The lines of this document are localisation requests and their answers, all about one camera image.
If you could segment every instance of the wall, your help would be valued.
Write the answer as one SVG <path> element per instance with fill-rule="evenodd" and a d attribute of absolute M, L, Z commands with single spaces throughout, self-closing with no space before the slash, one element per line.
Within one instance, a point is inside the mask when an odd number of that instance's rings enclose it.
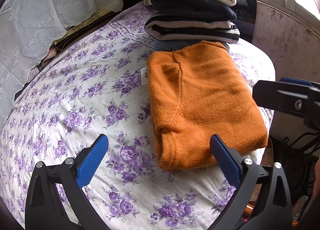
<path fill-rule="evenodd" d="M 252 44 L 271 58 L 277 80 L 287 76 L 320 82 L 320 38 L 286 13 L 258 2 Z M 306 131 L 310 129 L 302 119 L 277 112 L 270 129 L 275 137 L 288 136 L 290 142 Z M 309 140 L 306 137 L 296 147 Z"/>

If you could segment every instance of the purple rose print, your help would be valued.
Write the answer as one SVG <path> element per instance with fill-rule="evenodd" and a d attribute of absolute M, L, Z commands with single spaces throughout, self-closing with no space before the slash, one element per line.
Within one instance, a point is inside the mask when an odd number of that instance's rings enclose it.
<path fill-rule="evenodd" d="M 119 31 L 115 30 L 115 31 L 111 31 L 110 33 L 107 34 L 107 38 L 108 39 L 115 39 L 119 36 Z"/>
<path fill-rule="evenodd" d="M 89 98 L 92 98 L 94 95 L 102 95 L 103 87 L 106 85 L 107 81 L 108 80 L 104 80 L 95 83 L 92 87 L 88 88 L 84 95 L 88 95 Z"/>
<path fill-rule="evenodd" d="M 20 207 L 21 212 L 24 212 L 25 207 L 26 207 L 26 200 L 25 198 L 22 196 L 22 194 L 20 194 L 20 196 L 17 199 L 17 203 Z"/>
<path fill-rule="evenodd" d="M 72 84 L 75 81 L 76 77 L 77 77 L 77 75 L 71 75 L 70 77 L 68 77 L 68 79 L 64 85 Z"/>
<path fill-rule="evenodd" d="M 62 86 L 62 83 L 61 83 L 61 81 L 60 81 L 60 82 L 58 82 L 58 83 L 56 84 L 56 86 L 54 87 L 54 89 L 57 90 L 57 89 L 59 89 L 61 86 Z"/>
<path fill-rule="evenodd" d="M 49 74 L 49 79 L 54 79 L 57 77 L 57 69 L 52 70 Z"/>
<path fill-rule="evenodd" d="M 75 59 L 79 59 L 80 60 L 80 59 L 84 58 L 87 55 L 88 52 L 89 52 L 89 49 L 80 51 L 77 54 L 77 56 L 75 57 Z"/>
<path fill-rule="evenodd" d="M 174 205 L 163 205 L 161 208 L 159 208 L 159 214 L 164 217 L 174 217 L 177 213 L 176 206 Z"/>
<path fill-rule="evenodd" d="M 213 196 L 208 196 L 209 199 L 213 200 L 214 204 L 212 206 L 212 214 L 220 213 L 226 207 L 232 195 L 236 191 L 236 188 L 234 186 L 230 186 L 227 180 L 224 180 L 222 185 L 224 185 L 224 187 L 219 189 L 219 195 L 214 194 Z"/>
<path fill-rule="evenodd" d="M 117 199 L 118 199 L 118 193 L 114 192 L 114 191 L 111 191 L 109 193 L 109 198 L 112 202 L 115 202 Z"/>
<path fill-rule="evenodd" d="M 144 52 L 143 54 L 141 54 L 140 56 L 138 56 L 137 58 L 137 62 L 143 60 L 143 61 L 147 61 L 147 59 L 149 58 L 149 56 L 152 54 L 152 51 L 147 51 Z"/>
<path fill-rule="evenodd" d="M 72 71 L 76 70 L 77 64 L 74 65 L 67 65 L 65 67 L 62 67 L 60 69 L 60 74 L 62 74 L 63 76 L 67 76 L 69 75 Z"/>
<path fill-rule="evenodd" d="M 56 158 L 60 158 L 64 155 L 67 155 L 68 150 L 62 140 L 59 140 L 57 143 L 57 147 L 54 149 L 54 155 Z"/>
<path fill-rule="evenodd" d="M 177 219 L 169 219 L 165 221 L 165 225 L 167 227 L 174 228 L 177 226 L 178 222 L 179 221 Z"/>
<path fill-rule="evenodd" d="M 120 210 L 122 211 L 122 213 L 124 213 L 125 215 L 128 215 L 129 213 L 132 212 L 132 205 L 125 201 L 125 200 L 122 200 L 120 202 Z"/>
<path fill-rule="evenodd" d="M 49 103 L 48 103 L 48 108 L 50 108 L 52 105 L 57 104 L 57 103 L 61 103 L 61 101 L 64 99 L 65 95 L 63 93 L 57 93 L 56 95 L 50 99 Z"/>
<path fill-rule="evenodd" d="M 37 93 L 38 93 L 38 89 L 34 89 L 32 92 L 31 92 L 31 98 L 35 98 L 35 96 L 37 95 Z"/>
<path fill-rule="evenodd" d="M 102 38 L 102 36 L 100 34 L 94 34 L 94 36 L 92 38 L 92 42 L 95 43 L 96 41 L 98 41 L 101 38 Z"/>
<path fill-rule="evenodd" d="M 103 191 L 108 194 L 110 201 L 103 201 L 104 205 L 108 207 L 109 215 L 106 215 L 109 220 L 112 218 L 118 218 L 121 216 L 122 221 L 125 221 L 128 215 L 132 215 L 136 218 L 140 212 L 135 209 L 132 203 L 136 203 L 137 200 L 131 195 L 131 191 L 125 192 L 121 195 L 119 191 L 111 185 L 110 190 L 106 190 L 102 187 Z"/>
<path fill-rule="evenodd" d="M 63 123 L 68 133 L 78 127 L 83 122 L 83 117 L 79 112 L 70 112 L 68 116 L 63 119 Z"/>
<path fill-rule="evenodd" d="M 120 209 L 115 204 L 109 206 L 109 212 L 114 218 L 118 218 L 121 213 Z"/>
<path fill-rule="evenodd" d="M 133 182 L 136 177 L 137 177 L 137 175 L 134 173 L 130 173 L 130 172 L 123 172 L 122 173 L 122 179 L 123 179 L 124 183 Z"/>
<path fill-rule="evenodd" d="M 153 208 L 156 213 L 151 214 L 152 225 L 156 224 L 155 217 L 160 215 L 159 220 L 165 218 L 165 225 L 170 229 L 175 228 L 178 224 L 191 226 L 194 224 L 197 215 L 202 215 L 203 212 L 193 213 L 193 205 L 196 204 L 196 197 L 198 195 L 193 193 L 191 189 L 189 193 L 185 193 L 184 196 L 180 196 L 178 193 L 172 196 L 170 193 L 164 192 L 163 200 L 154 200 L 156 204 Z"/>
<path fill-rule="evenodd" d="M 139 124 L 145 123 L 147 118 L 151 116 L 150 99 L 148 99 L 147 102 L 143 101 L 142 104 L 143 106 L 140 106 L 140 109 L 143 112 L 138 113 Z"/>
<path fill-rule="evenodd" d="M 45 134 L 38 134 L 36 141 L 33 142 L 33 151 L 36 156 L 41 153 L 46 154 L 47 143 L 45 142 Z"/>
<path fill-rule="evenodd" d="M 81 89 L 82 89 L 81 85 L 79 87 L 77 86 L 74 87 L 72 94 L 69 95 L 70 101 L 73 101 L 80 94 Z"/>
<path fill-rule="evenodd" d="M 107 53 L 102 57 L 102 59 L 111 58 L 111 57 L 114 56 L 115 53 L 116 53 L 116 50 L 115 50 L 115 49 L 114 49 L 114 50 L 111 50 L 111 51 L 107 52 Z"/>
<path fill-rule="evenodd" d="M 86 70 L 81 74 L 81 80 L 82 82 L 84 82 L 98 75 L 100 75 L 100 77 L 102 78 L 105 75 L 107 69 L 109 68 L 110 68 L 110 65 L 104 65 L 104 66 L 96 65 L 95 67 L 91 66 L 88 70 Z"/>
<path fill-rule="evenodd" d="M 99 45 L 97 46 L 97 48 L 91 53 L 91 55 L 93 56 L 97 56 L 101 53 L 103 53 L 104 51 L 112 48 L 113 45 L 108 45 L 108 44 L 102 44 L 102 43 L 99 43 Z"/>
<path fill-rule="evenodd" d="M 42 88 L 40 89 L 39 95 L 45 94 L 46 92 L 50 91 L 50 89 L 51 89 L 51 85 L 50 84 L 44 84 L 42 86 Z"/>
<path fill-rule="evenodd" d="M 114 175 L 121 175 L 123 185 L 127 183 L 136 184 L 138 178 L 149 176 L 155 180 L 155 161 L 156 156 L 151 156 L 144 152 L 142 148 L 150 144 L 147 137 L 137 137 L 134 139 L 133 145 L 129 145 L 126 136 L 121 132 L 117 139 L 118 144 L 114 145 L 117 150 L 110 150 L 108 152 L 109 160 L 106 161 L 107 168 L 114 173 Z"/>
<path fill-rule="evenodd" d="M 49 126 L 49 127 L 51 127 L 51 126 L 56 126 L 57 125 L 57 123 L 58 123 L 58 120 L 59 120 L 59 116 L 61 115 L 61 113 L 54 113 L 52 116 L 51 116 L 51 118 L 50 118 L 50 121 L 49 122 L 47 122 L 47 125 Z"/>
<path fill-rule="evenodd" d="M 130 73 L 128 70 L 114 81 L 114 85 L 111 87 L 114 91 L 121 91 L 120 97 L 131 93 L 131 90 L 141 85 L 140 70 L 136 70 L 134 73 Z"/>
<path fill-rule="evenodd" d="M 121 45 L 126 44 L 130 39 L 128 37 L 125 37 L 122 39 L 122 41 L 120 42 Z"/>
<path fill-rule="evenodd" d="M 112 125 L 117 125 L 119 121 L 121 120 L 127 120 L 130 115 L 127 115 L 126 109 L 128 106 L 126 105 L 125 101 L 122 101 L 119 106 L 115 104 L 115 102 L 112 100 L 110 102 L 110 105 L 104 104 L 104 107 L 108 109 L 109 115 L 103 115 L 102 118 L 106 121 L 107 126 L 104 128 L 107 128 Z"/>
<path fill-rule="evenodd" d="M 44 124 L 45 123 L 45 115 L 42 114 L 41 115 L 41 121 L 40 121 L 40 125 Z"/>
<path fill-rule="evenodd" d="M 132 62 L 131 57 L 128 56 L 127 58 L 121 58 L 117 64 L 115 64 L 116 70 L 130 64 Z"/>
<path fill-rule="evenodd" d="M 138 49 L 138 48 L 141 48 L 141 47 L 142 47 L 142 45 L 141 45 L 140 43 L 134 42 L 134 43 L 130 43 L 130 44 L 126 45 L 126 46 L 121 50 L 121 52 L 122 52 L 122 53 L 127 53 L 127 54 L 129 54 L 129 53 L 131 53 L 133 50 Z"/>

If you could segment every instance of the clothing tag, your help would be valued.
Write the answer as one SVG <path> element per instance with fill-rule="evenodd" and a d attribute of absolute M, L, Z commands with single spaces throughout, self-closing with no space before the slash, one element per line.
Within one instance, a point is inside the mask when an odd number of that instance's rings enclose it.
<path fill-rule="evenodd" d="M 148 68 L 144 67 L 140 69 L 141 74 L 141 84 L 146 85 L 148 84 Z"/>

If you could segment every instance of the blue gripper pad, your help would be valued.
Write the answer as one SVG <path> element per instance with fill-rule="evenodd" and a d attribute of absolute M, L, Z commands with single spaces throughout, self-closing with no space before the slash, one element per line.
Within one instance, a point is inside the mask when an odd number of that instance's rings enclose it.
<path fill-rule="evenodd" d="M 281 78 L 281 79 L 280 79 L 280 82 L 296 83 L 296 84 L 302 84 L 302 85 L 312 86 L 312 83 L 311 83 L 310 81 L 300 80 L 300 79 L 294 79 L 294 78 L 288 78 L 288 77 L 283 77 L 283 78 Z"/>
<path fill-rule="evenodd" d="M 94 173 L 96 172 L 100 162 L 106 154 L 109 147 L 108 137 L 100 134 L 91 146 L 88 155 L 81 162 L 77 170 L 77 184 L 79 188 L 90 183 Z"/>
<path fill-rule="evenodd" d="M 226 145 L 222 142 L 218 135 L 213 135 L 210 138 L 210 150 L 216 159 L 218 165 L 220 166 L 224 176 L 226 177 L 228 183 L 236 188 L 240 187 L 241 184 L 241 168 L 233 159 L 229 153 Z"/>

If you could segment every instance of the bedspread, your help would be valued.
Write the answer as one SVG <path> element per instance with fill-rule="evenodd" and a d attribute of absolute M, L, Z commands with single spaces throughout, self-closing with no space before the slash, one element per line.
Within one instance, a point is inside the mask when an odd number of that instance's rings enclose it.
<path fill-rule="evenodd" d="M 109 150 L 83 190 L 111 229 L 207 229 L 228 203 L 235 188 L 218 166 L 171 173 L 157 166 L 148 86 L 140 78 L 152 53 L 144 24 L 153 11 L 139 3 L 119 14 L 55 59 L 17 99 L 0 137 L 0 196 L 21 225 L 35 164 L 60 164 L 101 133 Z M 268 56 L 244 40 L 230 45 L 230 55 L 250 88 L 275 79 Z M 260 111 L 269 129 L 273 112 Z M 259 163 L 263 151 L 245 156 Z"/>

